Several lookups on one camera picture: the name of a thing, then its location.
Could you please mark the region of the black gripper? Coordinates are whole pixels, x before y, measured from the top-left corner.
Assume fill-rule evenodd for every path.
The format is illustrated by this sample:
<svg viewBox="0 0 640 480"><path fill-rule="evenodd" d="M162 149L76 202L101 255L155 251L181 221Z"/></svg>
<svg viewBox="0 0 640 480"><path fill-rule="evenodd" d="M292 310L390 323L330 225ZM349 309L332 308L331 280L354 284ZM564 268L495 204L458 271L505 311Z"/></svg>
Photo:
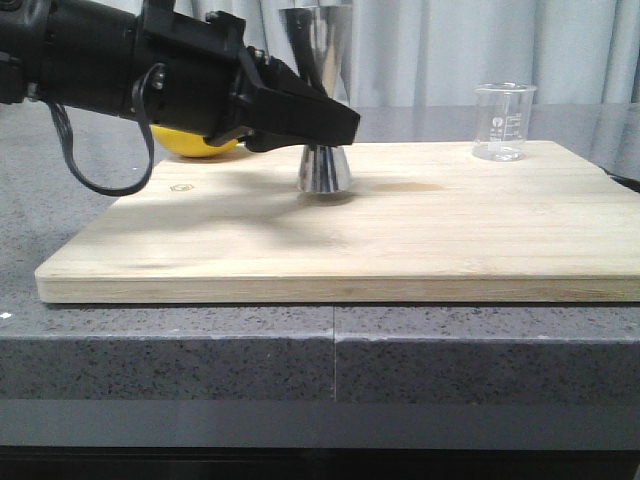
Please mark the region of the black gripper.
<svg viewBox="0 0 640 480"><path fill-rule="evenodd" d="M244 19L206 20L145 1L131 14L91 1L39 4L39 98L204 137L252 152L353 143L360 115L244 42Z"/></svg>

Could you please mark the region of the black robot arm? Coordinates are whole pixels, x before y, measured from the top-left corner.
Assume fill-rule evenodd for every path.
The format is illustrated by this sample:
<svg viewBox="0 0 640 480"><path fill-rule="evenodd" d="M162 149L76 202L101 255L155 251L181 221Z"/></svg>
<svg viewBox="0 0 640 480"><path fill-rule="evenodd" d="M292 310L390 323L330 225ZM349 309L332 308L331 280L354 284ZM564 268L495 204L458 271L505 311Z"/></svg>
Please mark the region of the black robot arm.
<svg viewBox="0 0 640 480"><path fill-rule="evenodd" d="M359 115L246 46L244 29L228 13L200 21L170 1L147 1L136 15L91 1L5 1L1 99L132 119L135 82L160 65L145 96L153 124L254 152L352 143Z"/></svg>

